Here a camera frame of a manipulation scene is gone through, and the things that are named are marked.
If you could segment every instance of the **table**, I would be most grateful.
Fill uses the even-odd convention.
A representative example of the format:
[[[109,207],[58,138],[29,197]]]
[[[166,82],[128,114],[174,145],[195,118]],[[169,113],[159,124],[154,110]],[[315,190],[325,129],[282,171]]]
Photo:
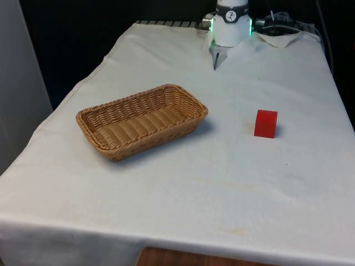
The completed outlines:
[[[272,266],[244,260],[147,247],[140,251],[136,266]]]
[[[355,135],[320,44],[253,35],[213,71],[205,38],[134,24],[37,128],[0,178],[7,266],[134,265],[147,246],[355,265]],[[165,83],[209,108],[195,133],[122,162],[91,147],[79,110]],[[253,136],[258,109],[275,139]]]

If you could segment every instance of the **wooden floor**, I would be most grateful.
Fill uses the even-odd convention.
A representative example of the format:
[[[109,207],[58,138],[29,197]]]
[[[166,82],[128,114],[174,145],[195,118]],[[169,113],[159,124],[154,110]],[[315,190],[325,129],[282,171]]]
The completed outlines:
[[[159,248],[141,250],[136,266],[270,266]]]

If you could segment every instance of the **red block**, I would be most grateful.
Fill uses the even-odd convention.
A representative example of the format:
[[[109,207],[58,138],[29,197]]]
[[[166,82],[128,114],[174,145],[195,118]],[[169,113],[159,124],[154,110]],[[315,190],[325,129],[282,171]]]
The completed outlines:
[[[254,136],[275,137],[277,125],[277,112],[258,110],[255,122]]]

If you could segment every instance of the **rectangular basket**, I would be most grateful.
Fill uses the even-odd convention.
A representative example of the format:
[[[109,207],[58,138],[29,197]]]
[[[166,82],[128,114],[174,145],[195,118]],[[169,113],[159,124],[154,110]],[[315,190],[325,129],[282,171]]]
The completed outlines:
[[[166,84],[78,112],[86,138],[118,161],[192,133],[207,108],[182,87]]]

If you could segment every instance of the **basket rim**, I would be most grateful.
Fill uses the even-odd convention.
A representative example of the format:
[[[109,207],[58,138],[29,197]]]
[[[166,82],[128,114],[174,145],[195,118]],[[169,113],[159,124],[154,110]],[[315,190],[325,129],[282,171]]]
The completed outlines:
[[[152,91],[162,90],[162,89],[165,89],[165,88],[175,89],[175,90],[179,91],[180,93],[183,93],[183,94],[187,95],[188,97],[190,97],[191,99],[193,99],[199,105],[199,107],[201,108],[202,115],[195,115],[195,116],[188,117],[188,118],[186,118],[184,120],[178,121],[178,122],[176,122],[174,124],[171,124],[171,125],[169,125],[167,127],[158,129],[158,130],[153,131],[153,132],[149,132],[149,133],[147,133],[146,135],[143,135],[143,136],[139,136],[137,139],[131,140],[129,142],[126,142],[124,144],[118,145],[116,147],[104,147],[102,145],[102,143],[97,140],[97,138],[94,136],[93,132],[88,128],[87,124],[83,120],[83,115],[84,114],[88,114],[90,112],[97,111],[97,110],[102,109],[102,108],[107,108],[107,107],[116,105],[118,103],[130,100],[130,99],[133,99],[133,98],[139,98],[139,97],[141,97],[143,95],[146,95],[146,94],[148,94],[148,93],[150,93]],[[78,123],[79,127],[84,132],[84,135],[87,137],[87,139],[95,146],[95,148],[98,151],[101,151],[101,152],[104,152],[104,153],[107,154],[107,153],[111,153],[111,152],[117,152],[117,151],[119,151],[119,150],[121,150],[123,148],[127,148],[127,147],[129,147],[129,146],[131,146],[131,145],[133,145],[133,144],[135,144],[135,143],[137,143],[139,141],[144,141],[145,139],[147,139],[149,137],[152,137],[152,136],[154,136],[156,134],[159,134],[159,133],[161,133],[164,130],[168,130],[168,129],[172,129],[173,127],[177,127],[180,124],[183,124],[183,123],[186,123],[186,122],[193,122],[193,121],[197,121],[197,120],[202,120],[207,114],[208,114],[207,107],[203,103],[201,103],[196,97],[194,97],[191,93],[189,93],[187,90],[185,90],[183,87],[181,87],[179,85],[175,85],[175,84],[164,84],[164,85],[158,86],[158,87],[150,89],[150,90],[146,90],[146,91],[142,91],[142,92],[133,94],[131,96],[127,96],[127,97],[124,97],[124,98],[121,98],[121,99],[118,99],[118,100],[114,100],[114,101],[111,101],[111,102],[108,102],[108,103],[105,103],[105,104],[100,104],[100,105],[97,105],[97,106],[94,106],[94,107],[83,109],[83,110],[81,110],[80,112],[77,113],[75,118],[77,120],[77,123]]]

